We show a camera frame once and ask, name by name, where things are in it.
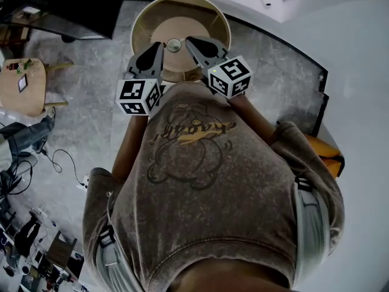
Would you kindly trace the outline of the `dark wooden chair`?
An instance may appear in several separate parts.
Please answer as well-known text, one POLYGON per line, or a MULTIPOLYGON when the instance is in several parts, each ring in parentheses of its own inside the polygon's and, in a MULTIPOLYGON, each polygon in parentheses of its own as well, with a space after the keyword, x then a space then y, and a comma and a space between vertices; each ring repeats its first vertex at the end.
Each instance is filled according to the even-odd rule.
POLYGON ((76 277, 76 275, 68 267, 68 262, 78 239, 74 238, 70 243, 68 243, 67 241, 61 240, 60 235, 61 231, 58 231, 50 245, 49 250, 46 252, 46 259, 51 264, 62 268, 71 276, 76 277))

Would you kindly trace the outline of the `white cup with blue band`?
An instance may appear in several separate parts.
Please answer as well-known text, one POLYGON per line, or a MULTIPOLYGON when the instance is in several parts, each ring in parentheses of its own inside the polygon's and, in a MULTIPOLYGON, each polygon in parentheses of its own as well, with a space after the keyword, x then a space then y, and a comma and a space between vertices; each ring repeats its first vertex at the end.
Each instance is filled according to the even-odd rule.
POLYGON ((165 47, 172 53, 179 52, 182 47, 182 41, 177 38, 171 38, 166 42, 165 47))

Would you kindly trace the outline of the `person's right forearm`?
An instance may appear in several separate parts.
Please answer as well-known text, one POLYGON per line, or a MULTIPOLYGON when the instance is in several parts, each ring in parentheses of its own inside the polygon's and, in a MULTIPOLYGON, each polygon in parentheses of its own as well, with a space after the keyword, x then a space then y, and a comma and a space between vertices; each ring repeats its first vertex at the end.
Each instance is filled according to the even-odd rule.
POLYGON ((240 94, 228 100, 240 118, 268 145, 274 138, 275 127, 252 105, 249 99, 240 94))

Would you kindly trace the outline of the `black low cabinet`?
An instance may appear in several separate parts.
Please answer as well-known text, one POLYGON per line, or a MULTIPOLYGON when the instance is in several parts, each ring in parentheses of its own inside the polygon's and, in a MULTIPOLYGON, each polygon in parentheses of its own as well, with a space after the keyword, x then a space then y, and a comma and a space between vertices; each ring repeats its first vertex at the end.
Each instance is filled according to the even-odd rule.
POLYGON ((74 40, 111 40, 123 0, 5 0, 0 24, 74 40))

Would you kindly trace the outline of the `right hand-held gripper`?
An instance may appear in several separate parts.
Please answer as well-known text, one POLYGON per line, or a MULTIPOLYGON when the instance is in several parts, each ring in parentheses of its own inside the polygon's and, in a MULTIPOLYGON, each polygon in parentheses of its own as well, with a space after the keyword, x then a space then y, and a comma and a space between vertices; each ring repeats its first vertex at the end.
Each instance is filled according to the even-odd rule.
POLYGON ((205 36, 188 36, 185 45, 210 89, 227 99, 248 89, 253 71, 243 56, 229 58, 229 50, 223 43, 205 36))

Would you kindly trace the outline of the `person's left forearm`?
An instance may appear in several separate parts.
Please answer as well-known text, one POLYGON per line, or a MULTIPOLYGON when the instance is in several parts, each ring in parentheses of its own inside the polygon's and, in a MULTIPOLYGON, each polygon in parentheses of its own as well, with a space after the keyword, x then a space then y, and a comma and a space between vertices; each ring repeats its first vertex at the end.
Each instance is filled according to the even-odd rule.
POLYGON ((112 175, 126 181, 139 153, 148 117, 132 116, 112 168, 112 175))

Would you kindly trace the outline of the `light wooden kidney-shaped table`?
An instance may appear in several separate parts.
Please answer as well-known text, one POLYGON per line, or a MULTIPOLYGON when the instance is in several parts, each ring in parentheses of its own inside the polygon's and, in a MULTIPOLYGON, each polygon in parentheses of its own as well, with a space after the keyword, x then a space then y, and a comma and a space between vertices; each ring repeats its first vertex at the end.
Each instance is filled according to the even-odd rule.
POLYGON ((67 106, 68 102, 46 102, 47 74, 57 69, 73 66, 73 63, 45 64, 39 58, 5 60, 0 71, 0 105, 29 117, 39 116, 50 106, 67 106), (27 75, 28 86, 22 93, 18 80, 27 75))

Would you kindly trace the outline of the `brown printed T-shirt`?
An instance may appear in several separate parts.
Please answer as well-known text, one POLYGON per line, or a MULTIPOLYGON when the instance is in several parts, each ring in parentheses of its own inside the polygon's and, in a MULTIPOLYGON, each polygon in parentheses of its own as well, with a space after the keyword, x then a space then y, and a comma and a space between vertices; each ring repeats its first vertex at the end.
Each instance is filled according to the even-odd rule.
POLYGON ((228 100, 172 86, 126 181, 95 168, 83 253, 108 292, 294 292, 343 235, 342 193, 292 122, 268 145, 228 100))

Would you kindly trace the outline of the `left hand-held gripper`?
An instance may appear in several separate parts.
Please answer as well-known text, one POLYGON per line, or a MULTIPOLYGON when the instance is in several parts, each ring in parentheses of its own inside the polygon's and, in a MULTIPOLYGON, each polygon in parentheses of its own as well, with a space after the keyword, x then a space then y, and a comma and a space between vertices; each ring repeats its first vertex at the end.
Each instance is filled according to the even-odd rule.
POLYGON ((115 102, 123 113, 149 116, 162 96, 164 46, 157 41, 134 54, 117 83, 115 102))

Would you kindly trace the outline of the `round beige side table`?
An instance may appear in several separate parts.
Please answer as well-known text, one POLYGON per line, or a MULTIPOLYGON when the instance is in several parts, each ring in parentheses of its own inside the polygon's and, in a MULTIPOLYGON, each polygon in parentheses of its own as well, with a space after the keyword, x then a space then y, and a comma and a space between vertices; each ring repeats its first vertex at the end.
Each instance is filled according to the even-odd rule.
POLYGON ((222 11, 208 0, 155 0, 136 18, 131 31, 131 49, 134 54, 151 43, 164 46, 171 38, 182 41, 179 52, 164 47, 162 79, 169 83, 197 81, 201 69, 195 64, 186 46, 189 36, 210 37, 230 48, 231 31, 222 11))

